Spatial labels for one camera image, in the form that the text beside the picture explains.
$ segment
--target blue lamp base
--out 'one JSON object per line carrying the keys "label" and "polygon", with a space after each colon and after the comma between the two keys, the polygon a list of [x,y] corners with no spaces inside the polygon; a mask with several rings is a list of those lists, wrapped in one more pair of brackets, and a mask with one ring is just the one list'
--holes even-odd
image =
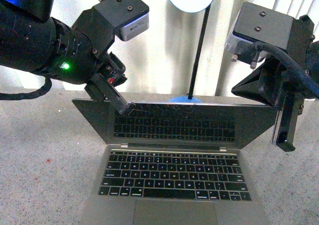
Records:
{"label": "blue lamp base", "polygon": [[175,97],[169,100],[169,102],[173,102],[173,103],[202,103],[203,101],[196,99],[196,98],[192,98],[192,99],[188,99],[188,96],[180,96],[180,97]]}

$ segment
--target laptop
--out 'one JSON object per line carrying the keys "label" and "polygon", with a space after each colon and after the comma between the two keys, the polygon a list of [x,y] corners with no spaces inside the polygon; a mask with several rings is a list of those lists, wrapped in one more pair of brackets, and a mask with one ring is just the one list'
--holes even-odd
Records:
{"label": "laptop", "polygon": [[268,224],[240,150],[273,108],[141,102],[122,116],[109,101],[73,103],[108,145],[80,224]]}

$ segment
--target green led light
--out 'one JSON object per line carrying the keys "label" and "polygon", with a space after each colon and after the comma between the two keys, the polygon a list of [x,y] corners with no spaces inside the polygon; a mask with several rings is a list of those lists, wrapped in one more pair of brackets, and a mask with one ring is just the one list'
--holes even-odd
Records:
{"label": "green led light", "polygon": [[70,67],[71,67],[70,64],[66,62],[63,62],[62,65],[60,66],[61,69],[65,69],[65,70],[69,69]]}

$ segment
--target laptop hinge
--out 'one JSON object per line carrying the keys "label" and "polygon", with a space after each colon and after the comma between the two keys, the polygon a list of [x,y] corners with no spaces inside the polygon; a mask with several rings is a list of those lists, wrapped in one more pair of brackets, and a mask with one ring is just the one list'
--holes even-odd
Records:
{"label": "laptop hinge", "polygon": [[169,144],[135,144],[129,143],[128,147],[157,147],[157,148],[165,148],[165,149],[201,149],[201,150],[214,150],[219,152],[226,152],[227,149],[225,147],[212,147],[212,146],[202,146],[202,145],[169,145]]}

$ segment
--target gray countertop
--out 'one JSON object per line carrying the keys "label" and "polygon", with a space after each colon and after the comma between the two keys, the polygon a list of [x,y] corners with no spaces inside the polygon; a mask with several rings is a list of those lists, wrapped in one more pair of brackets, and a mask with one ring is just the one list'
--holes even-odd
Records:
{"label": "gray countertop", "polygon": [[[0,101],[1,225],[78,224],[106,147],[72,104],[78,97],[88,95],[52,90],[35,100]],[[124,97],[167,101],[172,96]],[[298,121],[296,151],[284,153],[271,145],[272,129],[242,150],[272,224],[319,224],[318,130],[319,104],[307,102]]]}

